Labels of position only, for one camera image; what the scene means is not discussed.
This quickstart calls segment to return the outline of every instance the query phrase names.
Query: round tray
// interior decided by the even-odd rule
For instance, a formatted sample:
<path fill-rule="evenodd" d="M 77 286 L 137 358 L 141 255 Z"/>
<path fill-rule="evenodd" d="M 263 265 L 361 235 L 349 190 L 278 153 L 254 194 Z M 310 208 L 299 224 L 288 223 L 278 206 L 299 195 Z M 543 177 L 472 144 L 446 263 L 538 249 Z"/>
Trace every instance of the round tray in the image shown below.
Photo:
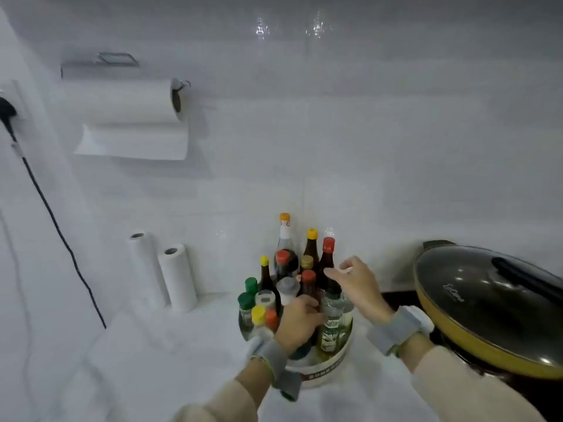
<path fill-rule="evenodd" d="M 248 341 L 249 333 L 245 333 L 242 329 L 242 317 L 240 316 L 240 313 L 239 313 L 239 329 L 244 340 Z M 307 358 L 313 361 L 319 360 L 318 363 L 304 366 L 299 363 L 300 360 L 289 360 L 285 368 L 288 371 L 301 374 L 301 380 L 303 381 L 301 388 L 314 388 L 322 384 L 325 384 L 331 381 L 334 378 L 334 376 L 337 375 L 338 373 L 337 369 L 340 367 L 340 365 L 342 364 L 342 362 L 344 361 L 344 359 L 348 354 L 348 349 L 350 348 L 353 335 L 354 335 L 354 320 L 352 320 L 348 340 L 346 341 L 344 346 L 340 349 L 340 351 L 338 351 L 330 359 L 321 362 L 320 357 L 318 357 L 316 354 L 317 348 L 313 346 Z"/>

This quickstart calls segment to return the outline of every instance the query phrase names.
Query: green bottle cap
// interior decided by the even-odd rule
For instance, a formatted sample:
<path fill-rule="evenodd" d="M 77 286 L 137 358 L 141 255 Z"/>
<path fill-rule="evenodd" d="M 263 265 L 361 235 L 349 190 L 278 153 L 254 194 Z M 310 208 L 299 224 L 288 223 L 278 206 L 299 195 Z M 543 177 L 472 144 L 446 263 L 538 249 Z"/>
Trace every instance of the green bottle cap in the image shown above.
<path fill-rule="evenodd" d="M 258 293 L 258 282 L 254 277 L 248 277 L 244 282 L 244 287 L 248 294 L 254 296 Z"/>
<path fill-rule="evenodd" d="M 249 293 L 241 293 L 238 298 L 239 307 L 244 310 L 254 308 L 254 296 L 250 295 Z"/>

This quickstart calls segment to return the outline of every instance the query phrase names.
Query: power socket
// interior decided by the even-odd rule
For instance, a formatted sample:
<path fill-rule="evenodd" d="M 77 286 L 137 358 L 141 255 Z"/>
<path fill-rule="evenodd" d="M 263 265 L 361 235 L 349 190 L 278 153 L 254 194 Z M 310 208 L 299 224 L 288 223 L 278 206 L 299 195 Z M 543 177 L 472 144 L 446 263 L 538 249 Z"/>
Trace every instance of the power socket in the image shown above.
<path fill-rule="evenodd" d="M 15 119 L 29 120 L 29 111 L 24 104 L 24 99 L 21 96 L 20 88 L 16 80 L 0 81 L 0 97 L 3 97 L 10 102 L 18 116 Z"/>

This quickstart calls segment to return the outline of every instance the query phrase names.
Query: black stovetop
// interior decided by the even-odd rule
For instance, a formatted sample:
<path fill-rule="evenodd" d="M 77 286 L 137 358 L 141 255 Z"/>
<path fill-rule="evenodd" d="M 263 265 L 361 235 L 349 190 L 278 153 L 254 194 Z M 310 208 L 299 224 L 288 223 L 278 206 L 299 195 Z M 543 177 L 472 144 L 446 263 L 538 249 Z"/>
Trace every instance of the black stovetop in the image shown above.
<path fill-rule="evenodd" d="M 415 305 L 422 308 L 415 291 L 395 291 L 383 293 L 383 295 L 393 309 L 397 309 L 401 305 Z M 441 345 L 454 351 L 481 375 L 495 376 L 518 391 L 539 410 L 548 422 L 560 422 L 563 420 L 563 410 L 559 404 L 559 401 L 563 399 L 563 381 L 536 379 L 498 369 L 469 354 L 445 337 L 438 329 L 434 330 L 430 335 L 430 339 L 436 345 Z"/>

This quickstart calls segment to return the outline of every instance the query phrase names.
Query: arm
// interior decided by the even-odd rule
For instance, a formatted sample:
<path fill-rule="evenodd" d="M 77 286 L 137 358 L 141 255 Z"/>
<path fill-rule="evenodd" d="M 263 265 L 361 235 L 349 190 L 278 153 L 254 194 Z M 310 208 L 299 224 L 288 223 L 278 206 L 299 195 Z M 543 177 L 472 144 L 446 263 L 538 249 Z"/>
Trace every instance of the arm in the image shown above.
<path fill-rule="evenodd" d="M 386 323 L 394 312 L 385 302 L 374 274 L 356 256 L 344 261 L 342 273 L 327 268 L 346 296 L 372 323 Z M 490 376 L 480 376 L 446 348 L 416 333 L 398 349 L 398 357 L 413 374 L 413 386 L 442 422 L 541 422 L 526 399 Z"/>
<path fill-rule="evenodd" d="M 274 339 L 289 357 L 304 344 L 325 315 L 315 308 L 319 303 L 306 295 L 284 308 Z M 257 409 L 274 382 L 274 374 L 260 358 L 251 359 L 246 367 L 203 406 L 184 406 L 171 422 L 256 422 Z"/>

